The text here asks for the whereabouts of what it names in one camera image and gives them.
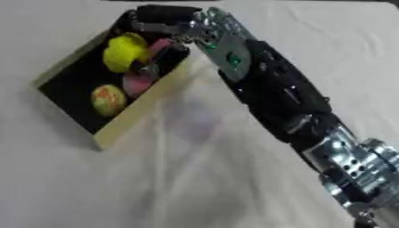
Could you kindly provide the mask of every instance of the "table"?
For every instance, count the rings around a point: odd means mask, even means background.
[[[297,65],[359,137],[399,148],[393,5],[213,4]],[[29,86],[135,6],[0,3],[1,227],[351,227],[317,175],[249,115],[198,52],[186,87],[158,102],[109,151],[91,150]]]

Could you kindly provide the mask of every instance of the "robotic arm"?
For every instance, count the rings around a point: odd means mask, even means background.
[[[121,19],[122,29],[193,42],[252,115],[319,173],[358,227],[399,227],[392,216],[399,206],[399,153],[377,139],[360,142],[329,98],[230,13],[145,5]]]

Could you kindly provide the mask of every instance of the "green light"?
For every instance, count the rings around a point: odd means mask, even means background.
[[[216,48],[216,45],[210,44],[210,45],[207,45],[206,48],[208,51],[212,51]]]
[[[237,68],[241,63],[241,59],[233,53],[228,53],[226,59],[234,68]]]

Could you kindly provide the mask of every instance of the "screw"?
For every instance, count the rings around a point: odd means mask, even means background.
[[[266,71],[266,70],[267,70],[267,64],[264,63],[264,62],[261,62],[261,63],[259,64],[259,69],[260,69],[261,71]]]

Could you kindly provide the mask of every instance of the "yellow ball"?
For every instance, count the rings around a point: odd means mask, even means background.
[[[110,40],[102,60],[110,71],[124,73],[133,61],[145,62],[148,56],[149,49],[145,40],[137,34],[128,33]]]
[[[114,85],[102,85],[92,93],[92,103],[104,117],[114,117],[126,107],[126,97]]]

